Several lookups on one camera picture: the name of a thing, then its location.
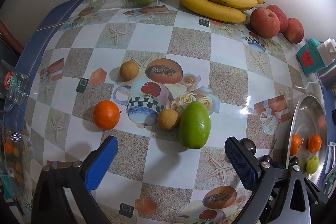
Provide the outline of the orange with stem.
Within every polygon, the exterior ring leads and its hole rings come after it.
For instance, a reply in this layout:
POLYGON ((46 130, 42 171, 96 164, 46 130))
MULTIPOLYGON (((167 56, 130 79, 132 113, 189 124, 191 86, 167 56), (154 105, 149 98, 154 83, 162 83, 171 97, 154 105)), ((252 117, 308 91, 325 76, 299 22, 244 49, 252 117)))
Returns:
POLYGON ((295 134, 292 135, 289 155, 290 156, 296 155, 300 151, 301 145, 302 145, 302 138, 295 134))

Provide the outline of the small orange tangerine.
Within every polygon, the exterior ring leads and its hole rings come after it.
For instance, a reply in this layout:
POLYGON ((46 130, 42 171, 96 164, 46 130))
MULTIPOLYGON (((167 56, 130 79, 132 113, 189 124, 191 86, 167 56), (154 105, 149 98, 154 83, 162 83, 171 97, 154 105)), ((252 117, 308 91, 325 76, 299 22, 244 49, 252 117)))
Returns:
POLYGON ((317 153, 322 146, 322 139, 319 135, 314 134, 311 135, 308 144, 307 144, 307 148, 309 150, 310 153, 317 153))

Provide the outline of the large green mango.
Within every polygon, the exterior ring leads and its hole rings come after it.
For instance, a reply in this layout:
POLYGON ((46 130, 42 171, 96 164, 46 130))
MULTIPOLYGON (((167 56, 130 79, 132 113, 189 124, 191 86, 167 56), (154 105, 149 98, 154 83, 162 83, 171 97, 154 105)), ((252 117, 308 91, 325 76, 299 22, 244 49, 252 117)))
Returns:
POLYGON ((201 149, 209 139, 211 120, 206 107, 200 102, 191 102, 179 119, 179 143, 188 149, 201 149))

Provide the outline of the brown longan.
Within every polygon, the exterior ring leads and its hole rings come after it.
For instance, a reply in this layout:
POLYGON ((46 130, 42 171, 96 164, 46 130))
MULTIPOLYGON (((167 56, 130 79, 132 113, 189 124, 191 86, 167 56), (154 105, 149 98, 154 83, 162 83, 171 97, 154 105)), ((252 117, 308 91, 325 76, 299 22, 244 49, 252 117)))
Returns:
POLYGON ((178 122, 178 113, 173 109, 164 109, 158 114, 157 123, 164 130, 174 129, 178 122))
POLYGON ((126 61, 124 62, 119 71, 119 75, 123 80, 132 80, 139 73, 139 67, 134 61, 126 61))

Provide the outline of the steel bowl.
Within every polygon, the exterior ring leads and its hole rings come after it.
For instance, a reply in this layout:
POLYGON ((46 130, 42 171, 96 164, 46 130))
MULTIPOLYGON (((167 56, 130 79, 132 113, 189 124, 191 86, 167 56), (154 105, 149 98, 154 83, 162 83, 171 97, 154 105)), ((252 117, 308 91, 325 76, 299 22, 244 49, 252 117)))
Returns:
POLYGON ((318 184, 327 158, 328 134, 325 110, 319 99, 313 93, 304 93, 299 98, 294 109, 290 129, 288 129, 288 134, 285 139, 283 165, 286 168, 289 168, 289 162, 292 158, 290 155, 290 146, 293 135, 297 135, 302 141, 301 149, 295 154, 295 157, 298 158, 301 173, 313 183, 318 184), (322 146, 316 153, 311 153, 308 150, 308 141, 313 135, 318 135, 322 139, 322 146), (313 156, 318 157, 319 167, 315 173, 308 174, 306 172, 306 164, 313 156))

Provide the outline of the glass mug with logo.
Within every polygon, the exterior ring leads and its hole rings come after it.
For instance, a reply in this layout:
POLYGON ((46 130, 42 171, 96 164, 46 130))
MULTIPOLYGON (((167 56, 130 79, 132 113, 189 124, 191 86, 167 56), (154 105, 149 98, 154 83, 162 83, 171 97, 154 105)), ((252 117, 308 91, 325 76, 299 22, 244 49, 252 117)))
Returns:
POLYGON ((7 113, 15 105, 21 105, 27 97, 29 77, 19 72, 5 60, 1 60, 1 98, 9 100, 9 106, 1 109, 1 114, 7 113))

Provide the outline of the steel electric kettle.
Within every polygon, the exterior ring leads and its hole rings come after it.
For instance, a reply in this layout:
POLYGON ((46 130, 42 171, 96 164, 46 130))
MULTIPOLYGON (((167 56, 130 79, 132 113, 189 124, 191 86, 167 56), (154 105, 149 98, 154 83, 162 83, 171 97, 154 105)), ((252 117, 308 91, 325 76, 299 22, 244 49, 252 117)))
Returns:
POLYGON ((336 60, 329 66, 318 71, 319 79, 326 89, 331 89, 336 84, 336 60))

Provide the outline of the teal plastic box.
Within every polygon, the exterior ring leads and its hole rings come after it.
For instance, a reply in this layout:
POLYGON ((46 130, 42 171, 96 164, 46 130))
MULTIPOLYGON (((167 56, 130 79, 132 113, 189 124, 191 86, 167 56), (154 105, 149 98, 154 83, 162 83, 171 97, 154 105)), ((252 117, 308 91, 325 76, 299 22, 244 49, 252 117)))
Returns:
POLYGON ((326 67, 326 64, 318 50, 320 45, 321 43, 317 39, 310 38, 306 44, 296 53, 303 73, 306 76, 326 67))

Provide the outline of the white power adapter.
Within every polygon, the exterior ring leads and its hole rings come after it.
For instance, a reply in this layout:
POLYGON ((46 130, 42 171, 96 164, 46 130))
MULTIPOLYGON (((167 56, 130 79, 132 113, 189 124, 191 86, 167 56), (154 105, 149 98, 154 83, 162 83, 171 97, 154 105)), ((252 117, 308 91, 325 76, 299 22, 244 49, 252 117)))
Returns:
POLYGON ((326 67, 329 66, 336 59, 334 39, 328 38, 325 42, 321 43, 318 46, 317 50, 326 67))

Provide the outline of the patterned plastic tablecloth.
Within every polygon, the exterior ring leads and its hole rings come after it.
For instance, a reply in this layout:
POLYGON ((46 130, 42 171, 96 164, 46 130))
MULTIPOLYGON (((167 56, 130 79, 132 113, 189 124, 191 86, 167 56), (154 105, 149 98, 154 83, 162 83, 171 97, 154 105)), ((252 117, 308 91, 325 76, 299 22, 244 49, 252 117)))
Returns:
POLYGON ((111 223, 232 223, 251 197, 224 152, 229 136, 251 137, 257 154, 280 155, 289 121, 305 92, 322 95, 315 75, 305 76, 299 46, 279 35, 257 39, 230 25, 186 12, 178 0, 163 7, 101 9, 72 0, 53 9, 17 62, 29 77, 27 97, 5 116, 23 133, 22 196, 27 211, 48 160, 82 160, 105 138, 118 153, 92 192, 111 223), (132 80, 120 67, 134 61, 132 80), (95 106, 115 103, 120 120, 101 130, 95 106), (201 149, 179 143, 178 124, 157 123, 164 109, 179 119, 191 102, 210 116, 201 149))

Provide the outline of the red peach back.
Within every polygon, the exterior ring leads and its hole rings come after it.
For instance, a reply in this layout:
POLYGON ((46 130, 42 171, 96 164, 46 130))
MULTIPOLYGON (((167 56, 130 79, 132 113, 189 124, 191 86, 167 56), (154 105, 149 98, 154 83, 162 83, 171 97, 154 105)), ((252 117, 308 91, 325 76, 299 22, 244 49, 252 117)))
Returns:
POLYGON ((289 18, 288 27, 282 34, 290 43, 298 44, 303 40, 304 28, 298 19, 289 18))

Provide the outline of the red peach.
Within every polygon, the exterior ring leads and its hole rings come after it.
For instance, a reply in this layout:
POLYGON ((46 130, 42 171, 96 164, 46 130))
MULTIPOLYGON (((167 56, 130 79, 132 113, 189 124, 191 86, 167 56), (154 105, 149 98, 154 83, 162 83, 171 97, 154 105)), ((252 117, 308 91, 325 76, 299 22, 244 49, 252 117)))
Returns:
POLYGON ((290 43, 298 44, 303 40, 304 28, 298 19, 289 18, 288 27, 282 34, 290 43))
POLYGON ((280 22, 280 30, 279 32, 284 32, 287 28, 288 28, 288 18, 287 16, 284 14, 284 12, 276 5, 269 5, 266 7, 268 10, 274 12, 277 17, 278 20, 280 22))
POLYGON ((264 38, 272 38, 280 31, 280 21, 277 15, 265 8, 257 8, 250 16, 252 28, 264 38))

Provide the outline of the red peach front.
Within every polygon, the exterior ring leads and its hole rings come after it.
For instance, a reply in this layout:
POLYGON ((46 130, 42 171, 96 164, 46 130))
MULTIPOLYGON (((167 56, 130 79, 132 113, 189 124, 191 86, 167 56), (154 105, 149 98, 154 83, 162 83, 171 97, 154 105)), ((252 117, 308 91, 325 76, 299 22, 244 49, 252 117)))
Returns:
POLYGON ((257 8, 250 16, 252 28, 264 38, 272 38, 280 31, 280 21, 277 15, 265 8, 257 8))

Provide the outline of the red peach middle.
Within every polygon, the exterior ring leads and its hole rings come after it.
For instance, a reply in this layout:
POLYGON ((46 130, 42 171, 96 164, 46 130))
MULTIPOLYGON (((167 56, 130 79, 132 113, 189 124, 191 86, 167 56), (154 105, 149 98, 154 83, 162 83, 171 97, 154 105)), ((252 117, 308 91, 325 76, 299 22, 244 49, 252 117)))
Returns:
POLYGON ((287 28, 288 28, 288 18, 287 16, 284 14, 284 12, 276 5, 269 5, 266 7, 268 10, 274 12, 277 17, 278 20, 280 22, 280 30, 279 32, 284 32, 287 28))

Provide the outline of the yellow banana front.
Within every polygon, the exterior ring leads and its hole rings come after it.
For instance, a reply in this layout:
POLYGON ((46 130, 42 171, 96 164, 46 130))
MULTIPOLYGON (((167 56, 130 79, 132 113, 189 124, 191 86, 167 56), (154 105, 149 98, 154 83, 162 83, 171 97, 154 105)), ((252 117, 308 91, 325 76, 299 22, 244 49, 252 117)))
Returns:
POLYGON ((201 16, 227 23, 242 23, 246 15, 238 9, 219 5, 209 0, 179 0, 186 8, 201 16))

